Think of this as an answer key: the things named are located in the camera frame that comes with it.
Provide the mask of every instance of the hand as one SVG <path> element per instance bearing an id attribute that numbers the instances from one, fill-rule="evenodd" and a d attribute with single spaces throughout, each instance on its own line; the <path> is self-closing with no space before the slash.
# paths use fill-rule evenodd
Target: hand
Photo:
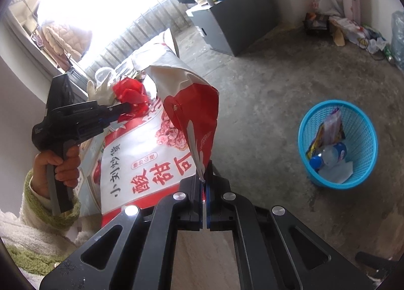
<path id="1" fill-rule="evenodd" d="M 75 188 L 80 175 L 78 171 L 78 166 L 80 166 L 79 152 L 78 146 L 71 147 L 66 153 L 67 159 L 65 161 L 50 150 L 39 153 L 34 160 L 32 189 L 42 197 L 49 199 L 48 180 L 46 179 L 46 165 L 48 164 L 57 166 L 55 169 L 56 180 Z"/>

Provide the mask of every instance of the green sleeve cuff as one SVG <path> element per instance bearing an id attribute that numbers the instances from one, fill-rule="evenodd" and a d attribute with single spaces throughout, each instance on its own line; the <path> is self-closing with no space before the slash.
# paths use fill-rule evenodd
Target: green sleeve cuff
<path id="1" fill-rule="evenodd" d="M 24 183 L 24 200 L 28 204 L 29 209 L 33 211 L 33 213 L 41 219 L 44 223 L 54 227 L 58 230 L 68 229 L 73 223 L 78 219 L 80 215 L 80 201 L 76 194 L 74 194 L 73 204 L 74 207 L 70 214 L 66 215 L 65 213 L 53 216 L 52 212 L 47 210 L 39 200 L 34 196 L 30 189 L 30 181 L 32 178 L 33 171 L 30 170 L 27 174 L 25 183 Z"/>

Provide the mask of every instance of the blue bottle cap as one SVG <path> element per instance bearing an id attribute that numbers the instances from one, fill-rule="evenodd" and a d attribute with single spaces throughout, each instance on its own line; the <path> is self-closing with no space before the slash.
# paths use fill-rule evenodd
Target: blue bottle cap
<path id="1" fill-rule="evenodd" d="M 317 155 L 309 160 L 309 164 L 313 169 L 319 169 L 323 164 L 323 160 Z"/>

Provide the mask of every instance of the red plastic wrapper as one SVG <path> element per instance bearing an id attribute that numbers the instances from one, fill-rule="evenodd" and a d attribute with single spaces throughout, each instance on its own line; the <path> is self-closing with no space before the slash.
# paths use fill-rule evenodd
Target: red plastic wrapper
<path id="1" fill-rule="evenodd" d="M 146 94 L 145 87 L 140 81 L 126 77 L 117 82 L 112 87 L 112 90 L 119 102 L 132 104 L 131 111 L 119 117 L 119 123 L 146 115 L 151 102 Z"/>

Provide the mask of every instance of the quilted jacket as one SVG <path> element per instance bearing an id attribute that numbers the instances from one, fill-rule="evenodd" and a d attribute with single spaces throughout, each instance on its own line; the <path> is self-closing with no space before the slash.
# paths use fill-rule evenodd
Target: quilted jacket
<path id="1" fill-rule="evenodd" d="M 53 21 L 42 24 L 42 31 L 56 54 L 70 53 L 76 61 L 80 61 L 91 44 L 92 32 L 68 24 Z"/>

